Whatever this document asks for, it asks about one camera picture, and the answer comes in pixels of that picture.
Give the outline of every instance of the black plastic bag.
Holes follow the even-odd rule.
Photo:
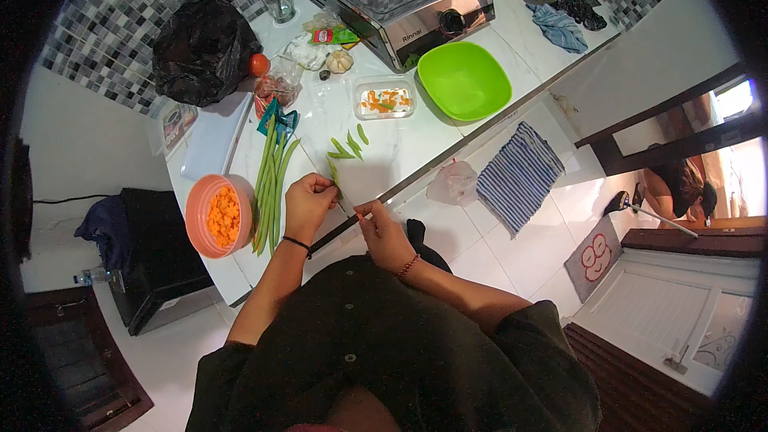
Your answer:
[[[235,91],[264,48],[228,0],[188,0],[163,24],[152,61],[158,94],[198,107]]]

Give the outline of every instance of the gray doormat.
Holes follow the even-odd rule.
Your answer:
[[[621,244],[614,225],[609,216],[602,217],[564,264],[582,304],[619,260],[619,255]]]

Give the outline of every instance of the broom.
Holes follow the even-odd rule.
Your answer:
[[[699,237],[699,235],[696,234],[696,232],[693,232],[693,231],[687,229],[686,227],[683,227],[683,226],[681,226],[681,225],[679,225],[679,224],[677,224],[675,222],[672,222],[671,220],[668,220],[668,219],[666,219],[664,217],[657,216],[653,212],[648,212],[647,210],[642,209],[640,207],[637,207],[634,204],[630,204],[630,202],[629,202],[629,192],[627,192],[626,190],[619,191],[616,194],[616,196],[614,196],[610,200],[608,205],[605,207],[605,210],[603,210],[603,217],[607,216],[611,212],[618,212],[619,210],[624,210],[626,208],[631,208],[631,209],[633,209],[633,210],[635,210],[637,212],[642,212],[643,214],[647,214],[648,216],[656,217],[659,220],[661,220],[662,222],[664,222],[665,224],[668,224],[670,226],[678,228],[679,230],[685,232],[686,234],[690,235],[693,238],[698,238]]]

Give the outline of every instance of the red braided bracelet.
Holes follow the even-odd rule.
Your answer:
[[[421,258],[421,254],[416,254],[416,256],[406,264],[405,267],[401,268],[399,272],[395,272],[395,277],[398,278],[398,280],[402,280],[403,277],[406,276],[406,273],[408,273],[408,270],[417,263],[417,261]]]

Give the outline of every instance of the person's left hand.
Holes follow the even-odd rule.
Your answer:
[[[291,184],[286,192],[285,235],[312,245],[326,213],[339,201],[338,191],[329,178],[314,172]]]

